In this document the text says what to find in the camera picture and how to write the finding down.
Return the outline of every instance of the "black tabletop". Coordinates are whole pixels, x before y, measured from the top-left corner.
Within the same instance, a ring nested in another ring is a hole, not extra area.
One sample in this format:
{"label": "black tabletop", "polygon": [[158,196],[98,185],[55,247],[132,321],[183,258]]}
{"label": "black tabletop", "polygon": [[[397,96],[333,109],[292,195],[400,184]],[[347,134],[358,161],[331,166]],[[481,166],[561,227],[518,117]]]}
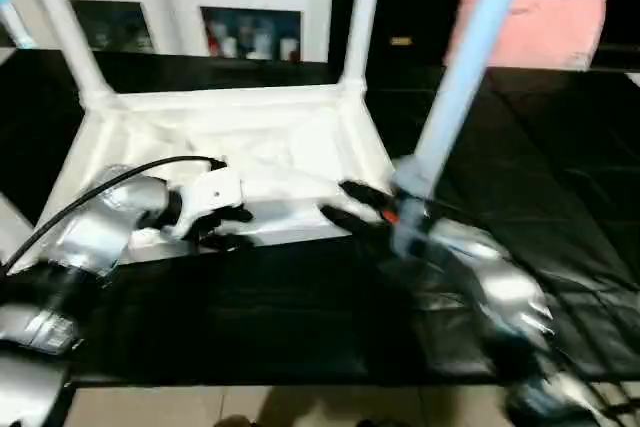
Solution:
{"label": "black tabletop", "polygon": [[[313,64],[98,60],[118,92],[335,81]],[[0,72],[12,173],[0,190],[34,219],[82,111],[59,53],[19,52]],[[392,157],[415,146],[441,75],[369,72],[367,106]],[[437,193],[564,292],[609,365],[550,298],[560,341],[600,380],[640,378],[637,105],[640,88],[621,74],[492,69]],[[92,385],[495,380],[442,273],[353,238],[123,266],[72,360]]]}

